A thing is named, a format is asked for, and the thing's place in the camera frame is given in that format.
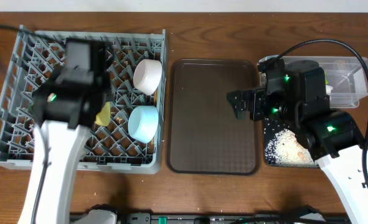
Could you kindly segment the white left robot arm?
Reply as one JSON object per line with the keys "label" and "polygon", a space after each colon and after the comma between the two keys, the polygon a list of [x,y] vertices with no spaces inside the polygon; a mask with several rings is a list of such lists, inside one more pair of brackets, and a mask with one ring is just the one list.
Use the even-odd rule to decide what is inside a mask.
{"label": "white left robot arm", "polygon": [[78,162],[110,93],[106,69],[78,66],[34,91],[34,158],[19,223],[69,222]]}

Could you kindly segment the yellow green wrapper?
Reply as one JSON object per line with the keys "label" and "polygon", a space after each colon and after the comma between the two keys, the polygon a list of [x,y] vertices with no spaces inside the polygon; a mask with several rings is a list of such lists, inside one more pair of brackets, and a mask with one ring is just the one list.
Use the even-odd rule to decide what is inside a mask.
{"label": "yellow green wrapper", "polygon": [[326,78],[326,75],[327,75],[327,72],[326,71],[324,71],[324,79],[325,79],[325,85],[328,85],[328,79]]}

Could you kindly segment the yellow round plate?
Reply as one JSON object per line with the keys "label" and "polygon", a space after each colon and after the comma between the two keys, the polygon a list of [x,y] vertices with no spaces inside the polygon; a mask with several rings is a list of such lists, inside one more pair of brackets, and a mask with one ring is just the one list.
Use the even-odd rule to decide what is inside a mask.
{"label": "yellow round plate", "polygon": [[108,126],[110,123],[110,115],[111,115],[111,106],[110,102],[107,101],[101,111],[96,115],[95,124],[99,126]]}

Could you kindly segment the light blue bowl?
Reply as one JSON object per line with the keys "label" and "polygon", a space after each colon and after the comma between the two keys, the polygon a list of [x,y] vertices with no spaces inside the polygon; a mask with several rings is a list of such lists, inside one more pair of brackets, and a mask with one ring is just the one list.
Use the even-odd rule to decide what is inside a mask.
{"label": "light blue bowl", "polygon": [[129,135],[142,143],[149,143],[156,134],[159,113],[155,106],[137,106],[128,121]]}

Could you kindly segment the white paper napkin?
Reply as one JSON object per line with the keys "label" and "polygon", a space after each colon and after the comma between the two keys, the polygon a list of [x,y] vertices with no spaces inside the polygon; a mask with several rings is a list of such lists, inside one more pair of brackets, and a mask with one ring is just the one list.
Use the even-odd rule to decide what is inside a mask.
{"label": "white paper napkin", "polygon": [[332,86],[329,86],[329,85],[326,85],[326,93],[328,94],[328,95],[330,95],[331,94],[331,91],[333,90],[333,87]]}

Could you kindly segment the wooden chopstick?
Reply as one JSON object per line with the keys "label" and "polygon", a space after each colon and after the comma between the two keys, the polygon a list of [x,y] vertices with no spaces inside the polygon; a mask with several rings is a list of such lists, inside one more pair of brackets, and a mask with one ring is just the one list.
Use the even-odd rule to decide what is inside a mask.
{"label": "wooden chopstick", "polygon": [[153,93],[153,105],[157,106],[158,103],[158,91],[155,90],[155,92]]}

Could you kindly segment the pink rice bowl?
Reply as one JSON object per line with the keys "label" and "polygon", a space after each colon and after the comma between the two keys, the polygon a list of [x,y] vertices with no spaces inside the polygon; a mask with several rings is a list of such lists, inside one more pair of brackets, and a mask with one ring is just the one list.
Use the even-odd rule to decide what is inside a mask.
{"label": "pink rice bowl", "polygon": [[160,61],[144,59],[134,70],[134,87],[145,95],[152,95],[159,86],[162,73],[163,67]]}

